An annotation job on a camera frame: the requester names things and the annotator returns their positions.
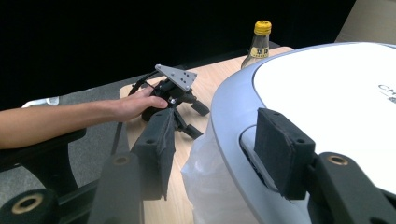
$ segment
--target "yellow bottle cap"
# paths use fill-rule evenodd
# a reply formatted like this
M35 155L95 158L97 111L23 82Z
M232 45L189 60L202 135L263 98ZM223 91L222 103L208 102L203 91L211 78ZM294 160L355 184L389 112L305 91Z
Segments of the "yellow bottle cap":
M271 34L272 24L269 21L257 21L254 25L254 34L269 35Z

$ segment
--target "perforated metal bracket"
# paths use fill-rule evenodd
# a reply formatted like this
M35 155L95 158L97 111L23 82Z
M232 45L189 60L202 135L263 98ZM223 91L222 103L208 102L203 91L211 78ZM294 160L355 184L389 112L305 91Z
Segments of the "perforated metal bracket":
M171 79L171 81L178 85L183 91L189 91L192 83L197 78L196 73L164 66L161 64L155 65L155 69L164 76Z

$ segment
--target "yellow label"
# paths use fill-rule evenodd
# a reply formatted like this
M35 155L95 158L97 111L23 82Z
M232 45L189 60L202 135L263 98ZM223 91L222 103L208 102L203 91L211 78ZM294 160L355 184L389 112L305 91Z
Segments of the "yellow label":
M268 57L269 48L265 49L258 49L258 48L251 48L250 55L254 58L266 58Z

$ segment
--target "table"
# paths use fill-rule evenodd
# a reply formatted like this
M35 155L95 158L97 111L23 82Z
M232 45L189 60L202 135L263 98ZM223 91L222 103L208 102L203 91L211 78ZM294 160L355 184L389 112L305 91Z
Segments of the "table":
M279 53L292 50L289 47L270 49L270 57ZM189 71L198 74L192 84L192 93L204 105L210 108L212 97L218 86L230 75L240 70L242 61L246 56L226 60L219 63L212 63L201 67L192 68ZM156 77L148 82L154 84L165 77ZM124 86L120 89L120 97L125 97L131 90L132 85ZM193 125L202 133L205 132L210 113L201 116L191 108L190 104L183 103L177 107L182 118L187 124ZM141 118L132 119L126 122L128 142L130 148L134 145L137 137L145 128L146 122ZM144 201L146 224L189 224L193 223L192 204L190 203L181 175L181 168L190 155L193 139L182 132L175 133L176 152L169 179L167 201L163 198L157 201Z

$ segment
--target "glass bottle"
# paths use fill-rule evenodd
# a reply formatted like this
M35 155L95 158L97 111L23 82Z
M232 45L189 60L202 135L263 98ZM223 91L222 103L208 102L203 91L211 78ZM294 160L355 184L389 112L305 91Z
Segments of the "glass bottle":
M269 56L271 28L272 25L269 21L256 22L250 50L247 57L242 62L241 69Z

